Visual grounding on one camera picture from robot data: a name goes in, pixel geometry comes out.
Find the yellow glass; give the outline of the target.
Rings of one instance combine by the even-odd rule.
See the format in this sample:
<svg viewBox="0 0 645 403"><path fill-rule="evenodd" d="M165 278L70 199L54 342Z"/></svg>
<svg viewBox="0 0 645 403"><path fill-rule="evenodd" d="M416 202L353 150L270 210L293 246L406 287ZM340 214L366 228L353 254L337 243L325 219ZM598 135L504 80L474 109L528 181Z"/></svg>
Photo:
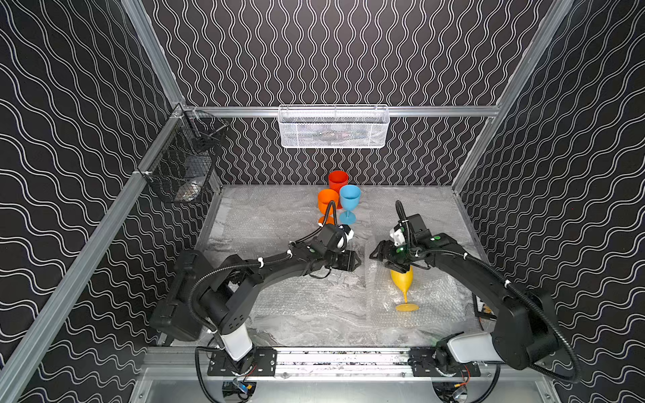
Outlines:
<svg viewBox="0 0 645 403"><path fill-rule="evenodd" d="M396 288L403 294L404 302L396 306L398 312L416 312L420 309L419 305L408 301L408 292L413 283L413 268L409 267L405 273L392 270L391 280Z"/></svg>

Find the bubble wrap of orange glass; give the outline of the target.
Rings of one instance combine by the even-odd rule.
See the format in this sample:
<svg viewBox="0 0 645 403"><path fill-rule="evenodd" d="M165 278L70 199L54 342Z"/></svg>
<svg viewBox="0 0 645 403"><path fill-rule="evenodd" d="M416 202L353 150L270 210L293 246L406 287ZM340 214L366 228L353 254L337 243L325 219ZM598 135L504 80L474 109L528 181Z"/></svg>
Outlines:
<svg viewBox="0 0 645 403"><path fill-rule="evenodd" d="M293 277L258 296L247 317L332 317L353 319L366 314L366 281L359 267L354 272L319 270L322 280Z"/></svg>

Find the bubble wrap of yellow glass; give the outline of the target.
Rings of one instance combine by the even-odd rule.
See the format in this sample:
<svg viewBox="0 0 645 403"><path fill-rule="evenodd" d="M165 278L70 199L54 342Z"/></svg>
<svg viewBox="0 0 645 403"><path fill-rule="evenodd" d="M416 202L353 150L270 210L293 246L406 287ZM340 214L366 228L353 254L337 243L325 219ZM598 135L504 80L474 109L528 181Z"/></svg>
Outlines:
<svg viewBox="0 0 645 403"><path fill-rule="evenodd" d="M417 328L436 334L478 330L471 291L437 269L413 269L407 296L381 262L365 267L367 316L378 327Z"/></svg>

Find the blue glass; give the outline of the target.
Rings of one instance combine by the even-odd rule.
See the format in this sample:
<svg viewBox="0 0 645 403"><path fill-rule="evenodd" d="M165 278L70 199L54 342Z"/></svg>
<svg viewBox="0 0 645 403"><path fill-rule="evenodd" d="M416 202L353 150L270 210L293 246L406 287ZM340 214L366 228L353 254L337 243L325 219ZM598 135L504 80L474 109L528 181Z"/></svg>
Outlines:
<svg viewBox="0 0 645 403"><path fill-rule="evenodd" d="M342 205L343 212L339 216L342 224L351 225L356 222L354 210L359 205L361 197L361 189L355 185L346 185L340 189L339 200Z"/></svg>

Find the orange glass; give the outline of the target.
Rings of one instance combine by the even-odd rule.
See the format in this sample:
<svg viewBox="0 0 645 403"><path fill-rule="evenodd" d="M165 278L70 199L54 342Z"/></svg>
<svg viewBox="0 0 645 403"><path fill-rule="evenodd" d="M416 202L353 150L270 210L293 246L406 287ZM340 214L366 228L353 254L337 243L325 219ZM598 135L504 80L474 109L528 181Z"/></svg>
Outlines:
<svg viewBox="0 0 645 403"><path fill-rule="evenodd" d="M337 207L339 204L339 193L333 189L325 189L317 195L317 205L322 217L319 218L320 224L335 224L337 220Z"/></svg>

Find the red wine glass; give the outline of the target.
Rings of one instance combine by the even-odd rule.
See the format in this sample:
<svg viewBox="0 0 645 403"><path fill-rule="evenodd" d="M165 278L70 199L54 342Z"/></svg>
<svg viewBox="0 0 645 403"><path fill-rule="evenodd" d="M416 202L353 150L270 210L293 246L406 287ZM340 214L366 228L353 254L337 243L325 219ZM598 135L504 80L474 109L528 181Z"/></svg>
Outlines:
<svg viewBox="0 0 645 403"><path fill-rule="evenodd" d="M328 180L329 188L340 195L341 189L349 184L349 175L344 171L332 171L329 173Z"/></svg>

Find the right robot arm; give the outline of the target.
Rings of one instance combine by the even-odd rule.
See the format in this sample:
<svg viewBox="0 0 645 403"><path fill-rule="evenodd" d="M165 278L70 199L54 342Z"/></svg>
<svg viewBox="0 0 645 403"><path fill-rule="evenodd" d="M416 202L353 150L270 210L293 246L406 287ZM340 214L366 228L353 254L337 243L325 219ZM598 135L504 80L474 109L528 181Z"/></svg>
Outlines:
<svg viewBox="0 0 645 403"><path fill-rule="evenodd" d="M473 362L503 363L533 369L560 382L581 381L581 362L559 327L554 301L539 288L526 289L468 253L446 233L433 234L418 215L395 203L397 225L378 243L372 260L399 274L425 263L452 276L492 310L492 331L455 333L437 342L431 364L444 374Z"/></svg>

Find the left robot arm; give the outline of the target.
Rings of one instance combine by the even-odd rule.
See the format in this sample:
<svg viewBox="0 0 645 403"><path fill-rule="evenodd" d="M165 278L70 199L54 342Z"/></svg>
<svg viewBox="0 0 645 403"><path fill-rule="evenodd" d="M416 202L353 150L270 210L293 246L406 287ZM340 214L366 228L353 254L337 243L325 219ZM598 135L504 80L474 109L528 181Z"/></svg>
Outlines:
<svg viewBox="0 0 645 403"><path fill-rule="evenodd" d="M339 222L336 202L331 201L319 227L290 242L284 253L256 260L231 255L226 263L196 279L187 295L188 312L218 334L234 374L245 374L254 365L255 346L245 322L260 292L293 277L322 280L317 274L322 269L354 271L361 261L349 249L353 236L351 227Z"/></svg>

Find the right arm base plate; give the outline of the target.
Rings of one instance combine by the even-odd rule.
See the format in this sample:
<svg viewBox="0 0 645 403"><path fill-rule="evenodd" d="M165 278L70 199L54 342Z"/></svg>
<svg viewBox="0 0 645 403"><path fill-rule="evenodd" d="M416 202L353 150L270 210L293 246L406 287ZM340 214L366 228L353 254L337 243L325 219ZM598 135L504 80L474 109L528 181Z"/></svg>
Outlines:
<svg viewBox="0 0 645 403"><path fill-rule="evenodd" d="M411 348L408 361L414 377L480 377L480 368L475 363L462 364L453 359L447 349Z"/></svg>

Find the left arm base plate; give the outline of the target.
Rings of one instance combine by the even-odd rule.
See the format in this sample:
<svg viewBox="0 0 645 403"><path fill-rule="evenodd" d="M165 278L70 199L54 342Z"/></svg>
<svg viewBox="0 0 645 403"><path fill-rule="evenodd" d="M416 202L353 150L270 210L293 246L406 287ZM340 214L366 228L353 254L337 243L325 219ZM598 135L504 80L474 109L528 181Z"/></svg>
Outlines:
<svg viewBox="0 0 645 403"><path fill-rule="evenodd" d="M274 376L277 351L269 347L253 347L239 361L234 361L225 350L211 353L208 376Z"/></svg>

